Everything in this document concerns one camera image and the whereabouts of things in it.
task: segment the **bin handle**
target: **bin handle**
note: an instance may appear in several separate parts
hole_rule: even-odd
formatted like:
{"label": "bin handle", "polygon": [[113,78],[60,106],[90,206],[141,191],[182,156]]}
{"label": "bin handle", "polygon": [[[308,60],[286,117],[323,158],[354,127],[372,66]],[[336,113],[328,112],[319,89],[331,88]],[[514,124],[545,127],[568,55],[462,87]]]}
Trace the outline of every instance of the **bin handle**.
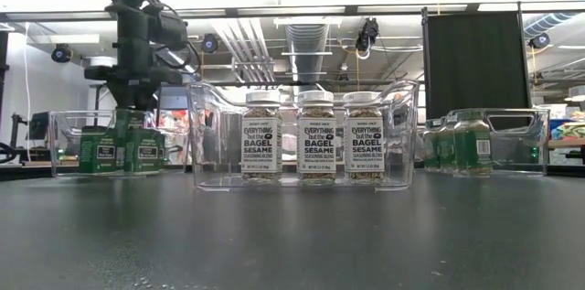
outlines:
{"label": "bin handle", "polygon": [[[526,130],[519,130],[519,131],[505,130],[505,132],[501,132],[501,131],[495,130],[495,127],[492,124],[493,118],[520,118],[520,117],[522,117],[522,118],[527,117],[530,119],[530,124],[528,125]],[[517,113],[517,114],[491,114],[491,115],[487,115],[486,119],[487,119],[487,122],[489,123],[490,127],[492,128],[492,132],[494,132],[495,134],[528,134],[528,129],[534,123],[535,115],[532,112],[528,112],[527,114],[521,114],[521,113]]]}

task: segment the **ceiling pipe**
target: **ceiling pipe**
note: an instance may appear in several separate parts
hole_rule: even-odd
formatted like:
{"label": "ceiling pipe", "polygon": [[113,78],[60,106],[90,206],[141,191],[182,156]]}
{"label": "ceiling pipe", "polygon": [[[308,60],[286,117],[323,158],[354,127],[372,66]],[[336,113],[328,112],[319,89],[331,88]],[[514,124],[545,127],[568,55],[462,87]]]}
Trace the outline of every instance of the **ceiling pipe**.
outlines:
{"label": "ceiling pipe", "polygon": [[243,63],[245,65],[241,66],[245,71],[248,72],[248,75],[252,78],[255,79],[254,81],[262,81],[262,77],[260,77],[258,75],[258,73],[255,71],[254,68],[252,68],[252,66],[250,64],[248,64],[247,62],[247,58],[246,55],[244,54],[243,50],[241,49],[241,46],[238,44],[238,41],[235,38],[234,33],[231,31],[231,29],[229,28],[229,26],[224,22],[222,24],[223,28],[224,28],[224,32],[226,33],[226,36],[228,37],[229,43],[231,44],[232,48],[236,51],[236,53],[238,54],[238,58],[236,59],[236,61],[238,63]]}
{"label": "ceiling pipe", "polygon": [[[220,28],[222,28],[224,34],[227,37],[227,42],[228,44],[231,45],[231,50],[235,51],[233,53],[235,53],[234,57],[235,60],[237,62],[244,62],[246,57],[244,56],[243,52],[239,49],[238,43],[236,43],[236,39],[234,38],[233,32],[231,31],[231,29],[229,29],[229,27],[226,25],[225,22],[221,22],[218,24]],[[260,81],[261,79],[256,75],[255,71],[252,71],[250,66],[242,66],[242,68],[244,69],[244,71],[247,72],[248,77],[252,80],[252,81]]]}
{"label": "ceiling pipe", "polygon": [[[248,36],[248,38],[250,39],[250,43],[252,45],[252,48],[254,49],[254,53],[256,53],[256,56],[258,56],[259,58],[262,59],[262,61],[265,62],[266,59],[262,55],[261,48],[257,42],[256,34],[254,33],[254,29],[252,28],[250,21],[247,18],[242,18],[239,20],[239,23],[241,24],[241,27],[244,28],[244,32],[246,32],[246,36]],[[263,65],[262,69],[264,70],[264,76],[269,81],[275,80],[272,72],[269,70],[269,67],[267,67],[266,65]]]}
{"label": "ceiling pipe", "polygon": [[[224,42],[224,44],[226,45],[226,48],[228,48],[232,57],[236,61],[241,62],[241,58],[239,57],[238,52],[231,46],[231,43],[229,42],[228,36],[226,35],[226,32],[223,30],[222,26],[219,23],[215,23],[215,22],[213,24],[211,24],[211,26],[213,27],[213,29],[215,29],[216,33],[219,35],[221,40]],[[236,74],[239,77],[235,68],[232,68],[232,71],[234,72],[234,74]],[[243,66],[243,71],[244,71],[244,74],[248,77],[249,81],[256,81],[256,78],[250,74],[250,72],[248,71],[248,68],[246,66]]]}
{"label": "ceiling pipe", "polygon": [[528,19],[524,22],[524,37],[535,38],[579,14],[580,12],[557,12]]}
{"label": "ceiling pipe", "polygon": [[[264,39],[264,32],[262,31],[262,26],[260,24],[260,20],[258,18],[253,18],[250,21],[252,26],[252,30],[254,31],[255,36],[258,38],[258,44],[261,49],[261,56],[264,57],[264,62],[272,61],[271,55],[268,53],[268,48],[266,48],[266,39]],[[269,73],[271,74],[271,78],[273,81],[276,81],[274,78],[274,69],[269,68]]]}
{"label": "ceiling pipe", "polygon": [[[240,47],[240,51],[241,54],[243,55],[243,61],[254,61],[254,57],[252,56],[250,49],[248,47],[248,43],[246,43],[246,38],[244,37],[244,35],[242,34],[241,30],[239,29],[239,25],[238,25],[238,21],[235,19],[230,19],[227,20],[228,22],[228,28],[230,28],[230,30],[234,33],[234,35],[236,36],[236,39],[234,41],[234,45],[237,47]],[[262,74],[262,71],[260,70],[260,68],[257,68],[256,65],[250,65],[250,69],[251,71],[256,73],[256,76],[261,80],[261,81],[265,81],[266,79],[264,79],[264,74]]]}

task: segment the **table surface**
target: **table surface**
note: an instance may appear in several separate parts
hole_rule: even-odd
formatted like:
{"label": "table surface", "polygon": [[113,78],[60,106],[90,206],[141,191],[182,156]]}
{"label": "table surface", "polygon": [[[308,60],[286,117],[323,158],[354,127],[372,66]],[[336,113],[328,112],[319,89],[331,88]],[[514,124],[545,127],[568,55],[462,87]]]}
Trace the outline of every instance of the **table surface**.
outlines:
{"label": "table surface", "polygon": [[582,290],[584,211],[580,178],[418,173],[381,193],[20,180],[0,183],[0,288]]}

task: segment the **shelf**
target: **shelf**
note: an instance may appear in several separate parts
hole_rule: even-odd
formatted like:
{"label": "shelf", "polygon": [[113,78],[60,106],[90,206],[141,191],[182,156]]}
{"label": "shelf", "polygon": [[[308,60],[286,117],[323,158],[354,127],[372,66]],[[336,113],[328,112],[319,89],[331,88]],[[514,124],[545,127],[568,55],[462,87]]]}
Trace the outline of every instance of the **shelf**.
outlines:
{"label": "shelf", "polygon": [[585,146],[585,139],[550,140],[548,148],[571,148]]}

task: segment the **white lid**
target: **white lid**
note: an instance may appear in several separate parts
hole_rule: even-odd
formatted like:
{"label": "white lid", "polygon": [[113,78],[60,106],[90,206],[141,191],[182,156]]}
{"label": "white lid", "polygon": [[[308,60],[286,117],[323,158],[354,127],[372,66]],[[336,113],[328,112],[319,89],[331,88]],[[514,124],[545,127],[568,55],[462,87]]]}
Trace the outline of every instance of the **white lid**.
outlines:
{"label": "white lid", "polygon": [[298,95],[299,102],[333,102],[332,92],[323,90],[303,91]]}
{"label": "white lid", "polygon": [[281,102],[281,93],[276,90],[246,93],[246,102]]}
{"label": "white lid", "polygon": [[344,102],[371,102],[379,93],[370,91],[351,92],[344,95]]}

